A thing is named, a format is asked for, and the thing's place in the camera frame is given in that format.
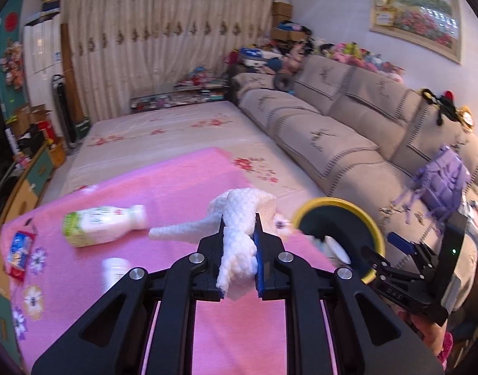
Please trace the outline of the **person's right hand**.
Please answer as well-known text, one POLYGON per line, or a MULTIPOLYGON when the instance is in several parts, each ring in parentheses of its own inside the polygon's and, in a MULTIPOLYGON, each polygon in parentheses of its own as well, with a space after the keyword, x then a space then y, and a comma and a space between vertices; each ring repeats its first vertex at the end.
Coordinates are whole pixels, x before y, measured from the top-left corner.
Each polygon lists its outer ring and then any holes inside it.
POLYGON ((423 342, 435 356, 446 355, 446 353, 450 351, 452 346, 451 341, 448 341, 446 347, 444 347, 447 322, 444 322, 442 326, 439 326, 436 322, 431 322, 423 315, 411 315, 405 311, 398 311, 397 315, 400 316, 402 321, 411 322, 411 324, 422 333, 423 342))

